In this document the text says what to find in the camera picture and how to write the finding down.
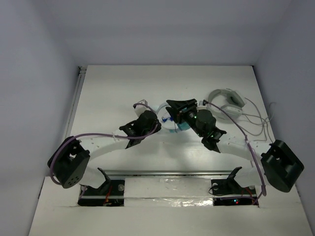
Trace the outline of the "blue twist tie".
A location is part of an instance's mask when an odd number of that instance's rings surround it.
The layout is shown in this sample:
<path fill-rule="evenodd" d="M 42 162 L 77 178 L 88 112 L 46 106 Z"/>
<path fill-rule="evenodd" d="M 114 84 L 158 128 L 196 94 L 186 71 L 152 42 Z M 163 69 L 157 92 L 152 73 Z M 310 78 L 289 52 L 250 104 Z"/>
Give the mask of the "blue twist tie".
<path fill-rule="evenodd" d="M 173 121 L 173 119 L 172 119 L 172 117 L 162 117 L 161 118 L 161 121 L 163 122 L 163 123 L 166 123 L 167 121 Z"/>

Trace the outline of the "teal cat-ear headphones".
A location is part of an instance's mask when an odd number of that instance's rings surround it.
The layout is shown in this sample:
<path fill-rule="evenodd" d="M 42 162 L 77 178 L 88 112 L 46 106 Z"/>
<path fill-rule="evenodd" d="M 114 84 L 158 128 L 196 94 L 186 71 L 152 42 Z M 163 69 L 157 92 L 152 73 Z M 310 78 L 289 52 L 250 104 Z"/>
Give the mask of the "teal cat-ear headphones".
<path fill-rule="evenodd" d="M 161 121 L 162 117 L 170 117 L 170 114 L 167 112 L 166 107 L 169 107 L 169 105 L 166 102 L 164 102 L 160 104 L 155 110 L 157 118 L 159 119 L 161 126 L 164 130 L 168 131 L 169 133 L 180 133 L 190 129 L 190 126 L 186 122 L 177 124 L 174 121 L 172 122 L 167 121 L 166 123 L 163 123 Z"/>

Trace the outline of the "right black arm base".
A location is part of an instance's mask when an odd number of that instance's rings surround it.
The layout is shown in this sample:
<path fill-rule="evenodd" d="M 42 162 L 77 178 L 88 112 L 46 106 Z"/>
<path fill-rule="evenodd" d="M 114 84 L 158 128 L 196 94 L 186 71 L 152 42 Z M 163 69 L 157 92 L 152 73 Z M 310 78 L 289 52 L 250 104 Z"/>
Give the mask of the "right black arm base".
<path fill-rule="evenodd" d="M 211 180 L 211 187 L 208 192 L 213 197 L 215 207 L 258 205 L 256 189 L 241 187 L 233 179 Z"/>

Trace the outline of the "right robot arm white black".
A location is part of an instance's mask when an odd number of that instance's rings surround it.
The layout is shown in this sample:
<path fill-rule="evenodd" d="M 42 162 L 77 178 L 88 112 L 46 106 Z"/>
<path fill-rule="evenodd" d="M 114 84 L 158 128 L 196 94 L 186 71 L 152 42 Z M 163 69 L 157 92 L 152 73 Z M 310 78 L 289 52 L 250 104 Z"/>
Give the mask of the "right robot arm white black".
<path fill-rule="evenodd" d="M 166 102 L 174 122 L 187 123 L 208 150 L 254 162 L 252 169 L 235 168 L 224 180 L 224 186 L 232 193 L 239 193 L 251 185 L 260 185 L 263 195 L 266 195 L 267 185 L 287 193 L 303 172 L 304 165 L 284 141 L 250 141 L 247 136 L 237 138 L 217 128 L 216 119 L 206 108 L 207 101 L 203 101 L 202 106 L 195 99 Z"/>

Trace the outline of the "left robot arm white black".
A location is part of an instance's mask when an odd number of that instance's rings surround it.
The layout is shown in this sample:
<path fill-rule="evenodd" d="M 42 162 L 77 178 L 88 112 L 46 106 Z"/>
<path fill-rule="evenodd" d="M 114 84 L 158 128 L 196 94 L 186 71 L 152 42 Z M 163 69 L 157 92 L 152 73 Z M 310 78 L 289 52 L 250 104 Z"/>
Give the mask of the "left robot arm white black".
<path fill-rule="evenodd" d="M 138 145 L 160 129 L 157 115 L 145 110 L 138 119 L 112 134 L 86 133 L 67 137 L 47 163 L 50 178 L 64 189 L 79 184 L 104 194 L 109 190 L 108 175 L 101 167 L 92 168 L 88 163 L 110 152 Z"/>

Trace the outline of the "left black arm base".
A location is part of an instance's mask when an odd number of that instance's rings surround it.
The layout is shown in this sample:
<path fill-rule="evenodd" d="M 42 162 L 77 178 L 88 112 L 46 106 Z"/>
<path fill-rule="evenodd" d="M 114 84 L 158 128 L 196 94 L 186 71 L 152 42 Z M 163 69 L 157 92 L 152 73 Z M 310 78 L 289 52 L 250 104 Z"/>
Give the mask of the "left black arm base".
<path fill-rule="evenodd" d="M 82 188 L 77 204 L 81 207 L 123 207 L 124 192 L 125 180 L 114 179 L 106 185 L 104 193 L 90 186 Z"/>

